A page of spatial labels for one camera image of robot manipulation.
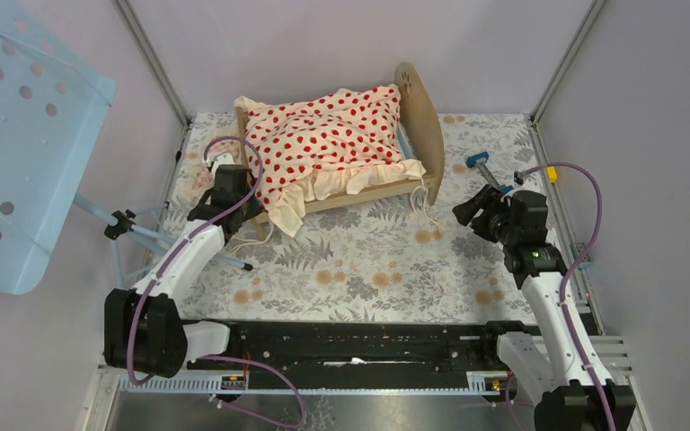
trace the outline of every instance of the bed frame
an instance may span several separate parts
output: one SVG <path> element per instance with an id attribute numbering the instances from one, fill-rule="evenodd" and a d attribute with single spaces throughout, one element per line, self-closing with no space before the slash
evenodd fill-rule
<path id="1" fill-rule="evenodd" d="M 424 175 L 424 184 L 429 190 L 427 202 L 435 205 L 438 197 L 440 182 L 443 180 L 443 171 L 446 164 L 446 150 L 443 146 L 443 132 L 440 130 L 440 122 L 432 100 L 427 95 L 424 84 L 421 83 L 416 68 L 411 63 L 401 63 L 395 69 L 395 84 L 401 92 L 401 123 L 406 130 L 406 136 L 411 143 L 411 149 L 419 161 L 421 161 L 427 173 Z M 247 112 L 236 108 L 236 118 L 239 125 L 239 133 L 247 135 Z M 242 148 L 242 160 L 247 165 L 247 154 Z M 325 200 L 314 200 L 305 204 L 307 214 L 316 211 L 324 211 L 337 207 L 368 202 L 390 196 L 411 193 L 420 185 L 419 180 L 400 180 L 379 186 L 367 187 L 356 195 L 345 192 L 329 196 Z M 252 224 L 259 240 L 264 240 L 266 231 L 263 227 L 268 223 L 269 215 L 266 212 L 253 218 Z"/>

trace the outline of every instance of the gray wall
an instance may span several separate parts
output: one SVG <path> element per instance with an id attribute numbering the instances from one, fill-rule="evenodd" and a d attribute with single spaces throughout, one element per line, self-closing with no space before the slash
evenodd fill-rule
<path id="1" fill-rule="evenodd" d="M 159 199 L 180 126 L 112 1 L 19 3 L 118 83 L 80 190 L 107 208 Z M 72 209 L 42 282 L 26 295 L 0 295 L 0 430 L 69 430 L 77 423 L 101 360 L 104 297 L 114 286 L 102 229 Z M 131 270 L 142 250 L 121 245 Z"/>
<path id="2" fill-rule="evenodd" d="M 690 429 L 690 1 L 609 2 L 542 131 L 551 159 L 586 166 L 605 194 L 589 275 L 651 423 Z M 590 186 L 559 184 L 585 239 Z"/>
<path id="3" fill-rule="evenodd" d="M 411 61 L 438 112 L 529 112 L 590 0 L 131 0 L 192 111 L 393 81 Z"/>

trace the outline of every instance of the yellow object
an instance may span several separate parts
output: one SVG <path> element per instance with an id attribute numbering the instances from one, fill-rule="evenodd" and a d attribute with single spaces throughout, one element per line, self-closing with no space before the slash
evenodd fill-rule
<path id="1" fill-rule="evenodd" d="M 554 184 L 557 182 L 557 170 L 553 166 L 546 168 L 546 172 L 549 174 L 549 181 Z"/>

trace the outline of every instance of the polka dot blanket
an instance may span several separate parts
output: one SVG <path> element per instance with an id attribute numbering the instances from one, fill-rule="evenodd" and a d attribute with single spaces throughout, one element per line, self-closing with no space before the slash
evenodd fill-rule
<path id="1" fill-rule="evenodd" d="M 263 164 L 256 196 L 269 220 L 295 236 L 303 225 L 305 202 L 418 180 L 424 168 L 406 160 L 398 145 L 400 97 L 389 85 L 273 106 L 246 97 L 234 101 L 247 112 L 247 139 L 261 153 L 260 160 L 249 153 L 247 162 L 256 177 Z"/>

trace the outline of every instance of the floral tablecloth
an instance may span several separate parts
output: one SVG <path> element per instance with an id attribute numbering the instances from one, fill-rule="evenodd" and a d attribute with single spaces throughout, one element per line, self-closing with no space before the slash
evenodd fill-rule
<path id="1" fill-rule="evenodd" d="M 500 246 L 459 225 L 451 208 L 483 185 L 467 156 L 488 151 L 501 182 L 535 165 L 525 117 L 440 114 L 446 172 L 429 216 L 411 211 L 408 195 L 307 215 L 295 238 L 275 232 L 265 245 L 230 257 L 252 263 L 242 271 L 211 261 L 185 295 L 185 318 L 304 321 L 464 322 L 535 318 L 504 268 Z M 212 178 L 201 154 L 214 137 L 236 134 L 231 113 L 200 113 L 171 196 L 165 229 L 181 233 L 186 214 Z M 550 220 L 550 241 L 557 243 Z M 254 238 L 246 223 L 235 237 Z M 237 242 L 229 242 L 224 251 Z"/>

